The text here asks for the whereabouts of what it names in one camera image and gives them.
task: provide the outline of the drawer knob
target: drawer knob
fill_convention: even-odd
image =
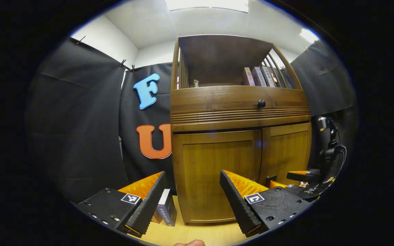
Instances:
[[[264,100],[259,100],[258,101],[258,108],[264,108],[265,107],[265,101]]]

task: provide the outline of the cabinet panel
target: cabinet panel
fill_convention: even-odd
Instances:
[[[311,123],[262,128],[262,165],[259,183],[277,175],[277,182],[300,185],[287,179],[288,171],[306,170],[311,150]]]
[[[235,220],[220,186],[226,169],[258,179],[261,130],[172,136],[174,177],[185,223]]]

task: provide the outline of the decorative grooves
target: decorative grooves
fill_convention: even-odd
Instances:
[[[264,120],[271,118],[309,116],[310,109],[245,109],[215,112],[182,113],[171,115],[171,124],[210,123],[233,120]]]

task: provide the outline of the finger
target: finger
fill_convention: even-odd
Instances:
[[[205,246],[205,242],[202,240],[194,240],[190,243],[187,243],[186,246]]]

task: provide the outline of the ceiling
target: ceiling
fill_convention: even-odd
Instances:
[[[164,0],[131,0],[105,13],[139,49],[177,36],[230,34],[274,43],[296,54],[310,43],[299,36],[302,26],[262,0],[249,0],[249,13],[215,8],[169,11]]]

